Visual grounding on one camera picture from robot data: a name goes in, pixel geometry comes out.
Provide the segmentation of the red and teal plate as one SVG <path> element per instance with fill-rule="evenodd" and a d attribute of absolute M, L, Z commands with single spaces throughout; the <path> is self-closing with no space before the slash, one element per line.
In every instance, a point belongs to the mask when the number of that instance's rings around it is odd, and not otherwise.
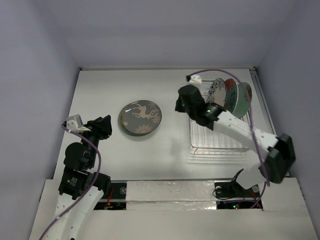
<path fill-rule="evenodd" d="M 230 113 L 233 113 L 236 108 L 236 104 L 238 100 L 238 86 L 236 81 L 232 78 L 229 78 L 224 82 L 226 86 L 226 97 L 225 97 L 224 108 Z"/>

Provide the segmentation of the beige bird pattern plate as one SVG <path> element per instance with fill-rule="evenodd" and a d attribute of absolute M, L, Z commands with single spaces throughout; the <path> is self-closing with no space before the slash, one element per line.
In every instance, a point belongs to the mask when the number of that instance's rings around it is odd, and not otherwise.
<path fill-rule="evenodd" d="M 118 115 L 118 125 L 119 127 L 122 129 L 123 128 L 123 125 L 122 125 L 122 115 L 123 115 L 123 112 L 125 110 L 126 107 L 123 107 Z"/>

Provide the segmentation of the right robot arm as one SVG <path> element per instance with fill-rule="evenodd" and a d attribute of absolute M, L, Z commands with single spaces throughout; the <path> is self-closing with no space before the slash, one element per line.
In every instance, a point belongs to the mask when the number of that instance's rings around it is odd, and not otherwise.
<path fill-rule="evenodd" d="M 292 138 L 262 131 L 247 124 L 221 105 L 206 103 L 199 89 L 185 85 L 178 90 L 175 111 L 186 113 L 198 125 L 224 134 L 255 152 L 259 163 L 239 170 L 230 183 L 235 196 L 242 196 L 254 185 L 280 184 L 296 160 Z"/>

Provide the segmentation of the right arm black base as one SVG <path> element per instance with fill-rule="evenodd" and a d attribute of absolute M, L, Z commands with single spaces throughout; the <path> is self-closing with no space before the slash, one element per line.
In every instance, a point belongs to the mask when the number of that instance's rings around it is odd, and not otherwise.
<path fill-rule="evenodd" d="M 254 185 L 248 189 L 243 188 L 236 180 L 244 169 L 239 170 L 235 176 L 229 181 L 215 181 L 212 194 L 218 200 L 230 200 L 233 198 L 258 198 L 260 190 L 258 185 Z"/>

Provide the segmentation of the dark brown patterned plate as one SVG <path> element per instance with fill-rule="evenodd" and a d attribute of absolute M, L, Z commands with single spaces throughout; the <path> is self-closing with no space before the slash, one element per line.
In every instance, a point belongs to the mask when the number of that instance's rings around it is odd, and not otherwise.
<path fill-rule="evenodd" d="M 162 111 L 153 101 L 138 100 L 128 104 L 121 121 L 123 127 L 131 133 L 151 133 L 160 125 Z"/>

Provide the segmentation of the light blue plate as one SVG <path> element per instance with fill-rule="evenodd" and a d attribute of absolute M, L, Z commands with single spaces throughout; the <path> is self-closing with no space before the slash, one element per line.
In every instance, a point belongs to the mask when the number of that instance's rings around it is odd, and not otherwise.
<path fill-rule="evenodd" d="M 128 131 L 126 128 L 123 127 L 123 125 L 122 125 L 122 115 L 123 115 L 123 113 L 125 112 L 127 106 L 128 106 L 128 104 L 125 105 L 125 106 L 121 109 L 121 111 L 120 111 L 120 113 L 119 113 L 119 115 L 118 115 L 117 122 L 118 122 L 119 129 L 120 129 L 123 133 L 125 133 L 125 134 L 127 134 L 127 135 L 129 135 L 129 136 L 132 136 L 132 137 L 142 137 L 142 136 L 145 136 L 145 135 L 150 134 L 150 133 L 151 133 L 150 131 L 149 131 L 149 132 L 143 132 L 143 133 L 132 133 L 132 132 Z"/>

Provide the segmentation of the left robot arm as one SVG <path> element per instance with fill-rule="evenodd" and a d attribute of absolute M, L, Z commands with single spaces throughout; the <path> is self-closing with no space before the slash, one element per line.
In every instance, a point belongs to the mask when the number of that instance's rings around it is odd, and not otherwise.
<path fill-rule="evenodd" d="M 55 213 L 42 240 L 78 240 L 98 201 L 111 191 L 110 176 L 100 172 L 102 156 L 98 150 L 99 142 L 112 135 L 111 116 L 83 123 L 77 114 L 61 127 L 80 141 L 65 149 Z"/>

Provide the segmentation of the blue white floral plate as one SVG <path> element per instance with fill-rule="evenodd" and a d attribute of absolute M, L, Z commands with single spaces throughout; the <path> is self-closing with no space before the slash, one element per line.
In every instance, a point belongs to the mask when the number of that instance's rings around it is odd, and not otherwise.
<path fill-rule="evenodd" d="M 207 102 L 216 103 L 220 106 L 224 106 L 226 102 L 227 87 L 222 78 L 214 80 L 208 90 Z"/>

